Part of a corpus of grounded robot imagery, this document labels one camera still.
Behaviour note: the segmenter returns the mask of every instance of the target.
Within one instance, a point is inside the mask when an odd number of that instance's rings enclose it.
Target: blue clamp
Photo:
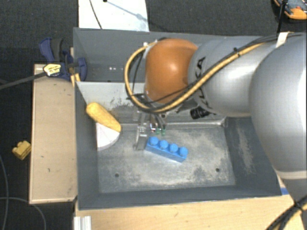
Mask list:
[[[44,71],[48,77],[57,77],[70,81],[71,75],[69,68],[74,68],[74,73],[80,74],[80,80],[84,81],[87,74],[87,65],[85,58],[78,58],[78,62],[73,62],[73,57],[67,50],[61,50],[62,39],[45,38],[39,43],[39,50],[41,54],[46,58],[47,63],[56,63],[56,66],[46,66]]]
[[[145,150],[177,162],[183,162],[189,153],[187,148],[178,147],[175,143],[169,144],[166,140],[159,140],[155,136],[148,139]]]

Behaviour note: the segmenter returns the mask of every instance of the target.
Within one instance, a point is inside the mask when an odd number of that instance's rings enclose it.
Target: yellow-black cable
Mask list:
[[[133,100],[133,102],[139,106],[140,108],[143,109],[150,109],[150,107],[144,105],[142,102],[140,102],[134,95],[133,92],[131,90],[131,87],[129,85],[129,69],[130,69],[130,65],[131,62],[134,60],[134,58],[142,51],[144,51],[146,48],[148,48],[149,46],[152,46],[156,44],[156,42],[154,43],[150,43],[146,46],[143,46],[139,49],[137,49],[128,59],[126,66],[125,66],[125,70],[124,70],[124,82],[126,85],[126,89],[128,92],[128,95],[130,96],[130,98]],[[219,64],[217,64],[216,66],[214,66],[210,71],[208,71],[202,78],[200,78],[186,93],[184,93],[180,98],[178,98],[177,100],[173,101],[172,103],[168,104],[167,106],[161,107],[159,109],[156,109],[154,111],[152,111],[152,113],[160,113],[160,112],[166,112],[174,107],[176,107],[177,105],[181,104],[182,102],[184,102],[187,98],[189,98],[191,95],[193,95],[193,93],[195,93],[206,81],[208,81],[215,73],[217,73],[219,70],[221,70],[222,68],[224,68],[225,66],[227,66],[229,63],[233,62],[234,60],[236,60],[237,58],[239,58],[242,55],[247,54],[248,52],[252,51],[253,49],[259,47],[260,45],[262,45],[264,43],[258,43],[258,44],[254,44],[251,45],[245,49],[242,49],[240,51],[238,51],[237,54],[233,54],[232,56],[228,57],[227,59],[223,60],[222,62],[220,62]]]

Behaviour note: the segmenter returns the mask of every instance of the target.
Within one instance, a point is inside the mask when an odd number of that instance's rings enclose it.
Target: yellow tag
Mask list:
[[[43,68],[43,70],[49,77],[56,77],[61,73],[61,65],[48,64]]]

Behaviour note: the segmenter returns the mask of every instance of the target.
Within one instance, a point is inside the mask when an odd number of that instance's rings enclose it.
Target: blue lego brick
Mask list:
[[[145,150],[177,162],[183,162],[189,153],[187,148],[179,147],[175,143],[169,144],[166,140],[159,140],[155,136],[149,137]]]

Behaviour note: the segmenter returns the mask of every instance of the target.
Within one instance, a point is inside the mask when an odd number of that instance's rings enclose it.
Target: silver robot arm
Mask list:
[[[189,66],[189,82],[250,38],[213,39],[201,45]],[[276,47],[265,43],[215,74],[195,94],[205,110],[251,116],[263,149],[291,197],[307,194],[306,33]]]

